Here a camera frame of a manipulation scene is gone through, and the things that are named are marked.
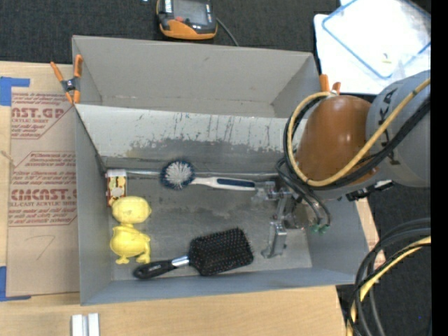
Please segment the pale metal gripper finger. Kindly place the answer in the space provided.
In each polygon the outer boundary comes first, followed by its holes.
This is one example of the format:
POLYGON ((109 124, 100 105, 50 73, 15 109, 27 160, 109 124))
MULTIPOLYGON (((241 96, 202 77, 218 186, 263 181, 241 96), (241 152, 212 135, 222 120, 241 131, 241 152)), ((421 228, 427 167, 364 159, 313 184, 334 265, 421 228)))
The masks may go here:
POLYGON ((281 256, 286 246, 287 231, 281 220, 269 224, 269 238, 267 247, 261 251, 264 258, 281 256))
POLYGON ((263 181, 255 183, 255 195, 252 202, 274 201, 279 199, 279 190, 275 181, 263 181))

